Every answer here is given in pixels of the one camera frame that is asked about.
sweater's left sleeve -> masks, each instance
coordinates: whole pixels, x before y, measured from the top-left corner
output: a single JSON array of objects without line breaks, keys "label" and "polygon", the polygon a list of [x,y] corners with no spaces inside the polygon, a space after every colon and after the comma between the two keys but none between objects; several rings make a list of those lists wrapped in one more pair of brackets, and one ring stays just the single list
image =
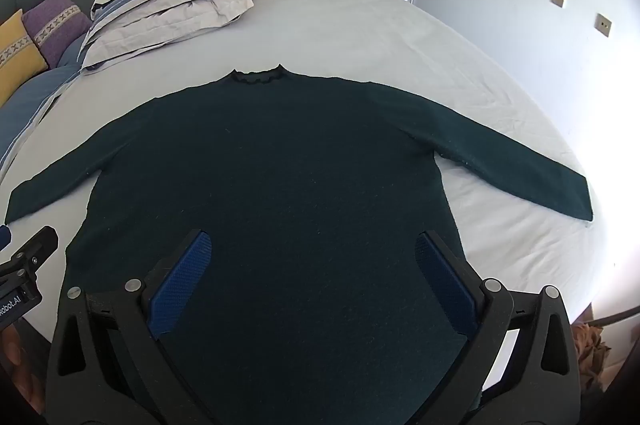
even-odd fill
[{"label": "sweater's left sleeve", "polygon": [[426,148],[504,192],[593,220],[587,180],[574,170],[426,98],[386,85],[367,86],[374,108]]},{"label": "sweater's left sleeve", "polygon": [[11,193],[5,222],[12,223],[58,201],[89,176],[103,170],[146,123],[157,102],[148,101],[98,130],[75,150],[50,164]]}]

human hand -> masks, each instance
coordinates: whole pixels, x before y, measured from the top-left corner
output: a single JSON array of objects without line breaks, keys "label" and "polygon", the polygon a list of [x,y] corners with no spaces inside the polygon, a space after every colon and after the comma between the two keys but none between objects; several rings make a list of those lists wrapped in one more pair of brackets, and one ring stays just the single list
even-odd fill
[{"label": "human hand", "polygon": [[38,414],[44,411],[44,389],[41,382],[31,374],[31,366],[25,350],[22,348],[20,334],[14,325],[2,331],[2,350],[13,369],[11,379],[20,394]]}]

folded quilt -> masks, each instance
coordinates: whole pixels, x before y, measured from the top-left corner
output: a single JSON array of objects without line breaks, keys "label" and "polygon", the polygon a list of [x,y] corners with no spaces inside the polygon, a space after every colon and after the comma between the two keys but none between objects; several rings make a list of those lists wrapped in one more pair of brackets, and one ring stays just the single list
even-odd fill
[{"label": "folded quilt", "polygon": [[151,49],[220,28],[252,0],[95,0],[82,43],[82,70],[97,71]]}]

textured blue pad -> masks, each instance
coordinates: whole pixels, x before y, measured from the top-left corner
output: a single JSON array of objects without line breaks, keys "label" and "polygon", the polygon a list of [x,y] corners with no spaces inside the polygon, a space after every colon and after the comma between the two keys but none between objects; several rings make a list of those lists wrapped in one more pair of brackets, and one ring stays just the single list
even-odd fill
[{"label": "textured blue pad", "polygon": [[211,261],[211,239],[201,231],[149,302],[147,325],[154,339],[176,325]]},{"label": "textured blue pad", "polygon": [[0,225],[0,250],[11,242],[11,231],[9,227]]},{"label": "textured blue pad", "polygon": [[472,339],[478,329],[474,298],[427,235],[415,241],[415,260],[453,329]]}]

mattress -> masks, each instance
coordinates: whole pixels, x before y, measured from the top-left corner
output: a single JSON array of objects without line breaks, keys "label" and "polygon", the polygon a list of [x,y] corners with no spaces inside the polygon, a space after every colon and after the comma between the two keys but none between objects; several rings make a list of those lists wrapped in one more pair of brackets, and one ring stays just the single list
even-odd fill
[{"label": "mattress", "polygon": [[[87,140],[109,121],[151,98],[207,84],[234,69],[283,65],[309,76],[378,82],[419,94],[582,172],[551,122],[521,88],[468,40],[402,0],[254,0],[242,18],[216,30],[80,76],[27,138],[0,183],[0,215],[11,191]],[[508,289],[559,288],[570,320],[593,299],[606,261],[597,199],[588,223],[515,198],[436,157],[467,260]],[[27,315],[53,335],[65,268],[64,249],[86,216],[96,178],[71,195],[10,225],[5,261],[44,225],[60,247],[40,268],[43,302]],[[501,376],[510,331],[486,385]]]}]

